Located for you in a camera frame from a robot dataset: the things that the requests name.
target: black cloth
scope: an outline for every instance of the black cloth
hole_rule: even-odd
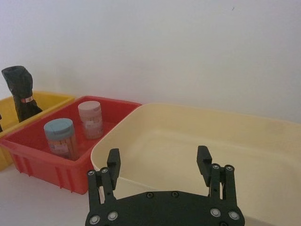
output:
[[[1,115],[0,115],[0,119],[2,119],[1,118]],[[2,127],[1,127],[1,124],[0,124],[0,133],[2,132],[3,130],[2,130]]]
[[[32,75],[23,66],[12,66],[2,70],[3,77],[13,95],[19,122],[24,121],[40,112],[37,102],[24,100],[32,96]]]

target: yellow plastic bin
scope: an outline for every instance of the yellow plastic bin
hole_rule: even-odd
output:
[[[38,106],[43,111],[27,120],[24,120],[21,123],[19,123],[18,121],[13,97],[8,97],[0,100],[0,115],[2,116],[0,124],[3,129],[3,132],[0,133],[0,139],[8,133],[19,129],[24,125],[27,125],[28,123],[41,118],[43,115],[56,110],[74,100],[74,97],[72,96],[43,91],[34,91],[33,98],[37,101]],[[9,152],[0,147],[0,170],[5,169],[12,162],[13,161],[10,157]]]

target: blue lid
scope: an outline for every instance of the blue lid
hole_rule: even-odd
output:
[[[62,140],[74,134],[73,122],[71,119],[54,119],[44,125],[44,131],[49,140]]]

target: jar lid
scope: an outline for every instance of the jar lid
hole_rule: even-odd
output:
[[[100,103],[98,101],[86,101],[78,105],[81,116],[93,117],[101,113]]]
[[[44,125],[44,131],[47,139],[61,140],[74,134],[74,126],[71,119],[54,119]]]

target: cream plastic bin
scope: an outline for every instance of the cream plastic bin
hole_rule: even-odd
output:
[[[301,125],[236,113],[143,105],[93,149],[91,160],[106,166],[119,148],[117,198],[149,191],[208,194],[196,163],[198,145],[213,161],[235,167],[238,206],[247,226],[299,226]]]

